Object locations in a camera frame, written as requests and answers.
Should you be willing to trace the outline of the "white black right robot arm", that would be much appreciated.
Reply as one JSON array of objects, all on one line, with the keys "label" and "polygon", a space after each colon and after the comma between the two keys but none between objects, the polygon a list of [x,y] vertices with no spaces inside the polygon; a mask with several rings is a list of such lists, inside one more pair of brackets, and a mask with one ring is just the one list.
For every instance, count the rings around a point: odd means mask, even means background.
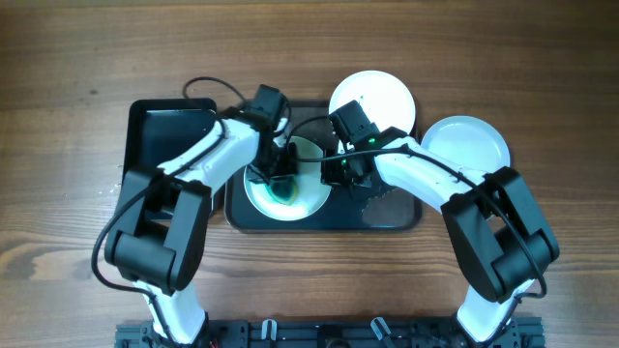
[{"label": "white black right robot arm", "polygon": [[444,219],[458,266],[469,283],[457,321],[468,338],[488,346],[507,326],[516,306],[532,297],[560,248],[540,206],[520,174],[509,166],[489,173],[459,165],[424,149],[397,128],[336,130],[351,149],[331,160],[360,160],[381,180],[404,189]]}]

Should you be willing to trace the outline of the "green yellow sponge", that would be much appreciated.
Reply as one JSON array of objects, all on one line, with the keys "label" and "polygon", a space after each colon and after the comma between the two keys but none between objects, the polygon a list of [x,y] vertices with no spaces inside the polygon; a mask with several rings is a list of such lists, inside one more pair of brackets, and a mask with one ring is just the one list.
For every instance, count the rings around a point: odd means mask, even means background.
[{"label": "green yellow sponge", "polygon": [[275,202],[292,205],[298,196],[298,185],[292,177],[273,179],[267,185],[267,192]]}]

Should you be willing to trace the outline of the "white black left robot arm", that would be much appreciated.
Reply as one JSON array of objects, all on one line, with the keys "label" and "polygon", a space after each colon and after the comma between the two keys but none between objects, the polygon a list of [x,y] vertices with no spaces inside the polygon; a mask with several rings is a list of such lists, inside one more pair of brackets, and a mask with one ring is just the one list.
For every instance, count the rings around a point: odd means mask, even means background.
[{"label": "white black left robot arm", "polygon": [[125,291],[142,295],[154,317],[153,329],[166,347],[204,347],[210,336],[208,314],[192,279],[204,252],[212,200],[241,168],[268,158],[291,120],[283,106],[229,108],[219,115],[208,107],[189,123],[178,117],[167,150],[184,151],[157,166],[138,164],[124,174],[114,215],[95,242],[98,258],[129,281]]}]

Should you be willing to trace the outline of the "white plate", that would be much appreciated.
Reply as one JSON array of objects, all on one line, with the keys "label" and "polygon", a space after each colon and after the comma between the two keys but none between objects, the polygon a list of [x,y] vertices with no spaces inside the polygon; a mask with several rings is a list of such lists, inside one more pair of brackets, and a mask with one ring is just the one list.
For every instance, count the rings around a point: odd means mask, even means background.
[{"label": "white plate", "polygon": [[421,146],[441,158],[488,173],[512,164],[501,133],[471,116],[457,115],[438,121],[427,130]]},{"label": "white plate", "polygon": [[293,221],[307,218],[316,213],[327,201],[331,187],[321,182],[321,164],[300,162],[298,173],[292,176],[292,193],[274,196],[264,183],[250,180],[249,168],[243,174],[245,192],[252,206],[267,218]]},{"label": "white plate", "polygon": [[329,103],[329,113],[356,101],[379,131],[397,128],[404,137],[413,133],[416,105],[412,94],[399,79],[381,71],[356,72],[336,88]]}]

